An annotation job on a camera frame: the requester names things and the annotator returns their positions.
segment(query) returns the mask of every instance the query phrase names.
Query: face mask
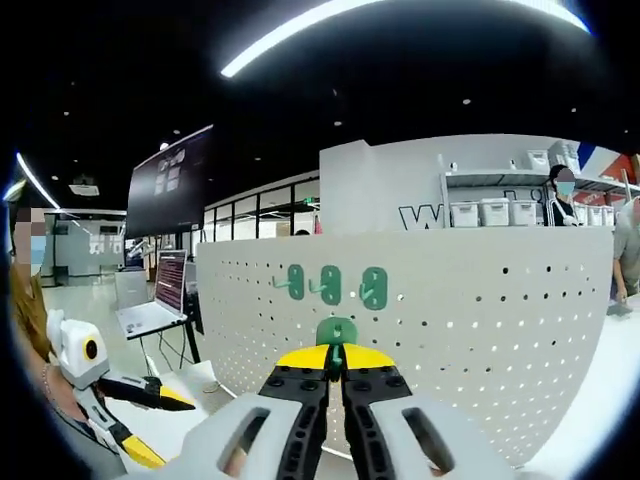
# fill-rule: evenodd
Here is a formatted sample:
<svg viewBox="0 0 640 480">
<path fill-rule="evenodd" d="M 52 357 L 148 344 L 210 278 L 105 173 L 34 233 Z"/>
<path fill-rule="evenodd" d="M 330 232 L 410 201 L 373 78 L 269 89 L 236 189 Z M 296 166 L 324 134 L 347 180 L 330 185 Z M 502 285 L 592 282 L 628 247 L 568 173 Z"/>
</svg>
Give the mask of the face mask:
<svg viewBox="0 0 640 480">
<path fill-rule="evenodd" d="M 571 195 L 576 184 L 573 182 L 558 182 L 556 188 L 560 195 Z"/>
<path fill-rule="evenodd" d="M 35 275 L 40 271 L 40 267 L 44 262 L 44 251 L 46 247 L 47 237 L 31 237 L 31 275 Z"/>
</svg>

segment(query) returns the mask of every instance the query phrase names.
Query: shelf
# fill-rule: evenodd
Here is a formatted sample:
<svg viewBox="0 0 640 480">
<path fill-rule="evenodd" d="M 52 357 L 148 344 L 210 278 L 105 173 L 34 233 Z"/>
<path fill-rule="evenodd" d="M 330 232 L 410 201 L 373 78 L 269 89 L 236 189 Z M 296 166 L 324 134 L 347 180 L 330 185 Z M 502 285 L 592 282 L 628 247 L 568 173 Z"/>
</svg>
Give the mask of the shelf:
<svg viewBox="0 0 640 480">
<path fill-rule="evenodd" d="M 462 170 L 446 172 L 450 188 L 482 187 L 542 187 L 548 175 L 527 170 Z M 632 193 L 640 194 L 640 186 L 629 185 Z M 624 183 L 602 178 L 576 178 L 576 190 L 625 195 Z"/>
</svg>

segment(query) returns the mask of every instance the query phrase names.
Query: black ceiling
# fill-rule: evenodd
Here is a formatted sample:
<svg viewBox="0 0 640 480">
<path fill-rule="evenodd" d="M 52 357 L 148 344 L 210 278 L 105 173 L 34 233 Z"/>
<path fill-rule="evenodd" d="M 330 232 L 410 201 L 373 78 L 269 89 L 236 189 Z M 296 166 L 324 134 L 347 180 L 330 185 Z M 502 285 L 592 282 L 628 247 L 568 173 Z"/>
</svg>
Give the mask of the black ceiling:
<svg viewBox="0 0 640 480">
<path fill-rule="evenodd" d="M 632 2 L 568 4 L 590 37 L 502 0 L 387 0 L 305 30 L 232 79 L 218 73 L 323 1 L 20 7 L 31 10 L 5 19 L 15 148 L 62 206 L 109 209 L 126 208 L 131 169 L 161 142 L 211 123 L 209 202 L 318 168 L 320 149 L 360 138 L 521 133 L 640 151 Z M 80 174 L 100 197 L 71 194 Z"/>
</svg>

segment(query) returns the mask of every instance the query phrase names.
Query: laptop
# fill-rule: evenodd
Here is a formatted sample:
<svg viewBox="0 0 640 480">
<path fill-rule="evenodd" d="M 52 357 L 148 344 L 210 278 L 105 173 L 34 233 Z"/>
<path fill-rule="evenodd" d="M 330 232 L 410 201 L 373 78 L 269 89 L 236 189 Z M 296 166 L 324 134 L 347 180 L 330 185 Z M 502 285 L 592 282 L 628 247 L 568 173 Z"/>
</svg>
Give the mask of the laptop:
<svg viewBox="0 0 640 480">
<path fill-rule="evenodd" d="M 183 313 L 186 261 L 186 250 L 158 252 L 153 301 L 116 311 L 127 340 L 159 332 L 187 319 Z"/>
</svg>

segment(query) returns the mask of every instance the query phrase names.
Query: floor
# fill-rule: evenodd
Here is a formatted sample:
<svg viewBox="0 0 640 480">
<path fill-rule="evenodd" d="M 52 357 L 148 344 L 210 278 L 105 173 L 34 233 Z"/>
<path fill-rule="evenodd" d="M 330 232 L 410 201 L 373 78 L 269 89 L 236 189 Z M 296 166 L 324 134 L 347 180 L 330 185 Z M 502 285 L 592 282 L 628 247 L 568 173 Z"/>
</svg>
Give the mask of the floor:
<svg viewBox="0 0 640 480">
<path fill-rule="evenodd" d="M 94 323 L 102 333 L 113 368 L 146 375 L 140 342 L 125 340 L 115 317 L 113 277 L 77 278 L 70 285 L 46 288 L 47 308 L 61 308 L 67 318 Z M 518 478 L 573 478 L 622 421 L 640 378 L 640 300 L 635 303 L 637 313 L 605 319 L 592 366 L 571 409 L 547 444 L 517 471 Z M 164 332 L 162 345 L 159 336 L 154 335 L 147 337 L 143 346 L 157 371 L 164 373 L 179 367 L 184 341 L 182 330 L 175 328 Z M 188 361 L 188 345 L 185 352 Z M 356 478 L 350 462 L 329 454 L 323 455 L 321 468 L 332 472 L 327 478 Z"/>
</svg>

